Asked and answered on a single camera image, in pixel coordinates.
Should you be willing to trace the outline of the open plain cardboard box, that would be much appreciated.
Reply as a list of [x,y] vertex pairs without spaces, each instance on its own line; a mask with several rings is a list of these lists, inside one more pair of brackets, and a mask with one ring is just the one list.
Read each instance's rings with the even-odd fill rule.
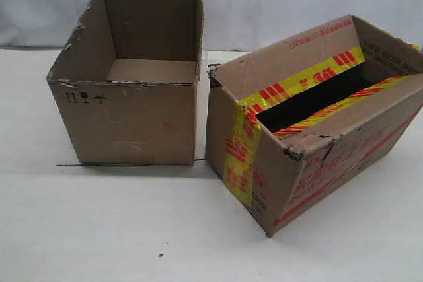
[[89,0],[46,80],[82,164],[194,162],[203,0]]

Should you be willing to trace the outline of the cardboard box with yellow tape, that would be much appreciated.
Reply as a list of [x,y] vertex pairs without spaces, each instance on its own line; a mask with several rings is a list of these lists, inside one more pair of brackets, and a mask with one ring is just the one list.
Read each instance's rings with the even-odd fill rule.
[[209,70],[206,159],[268,236],[395,145],[422,53],[346,15]]

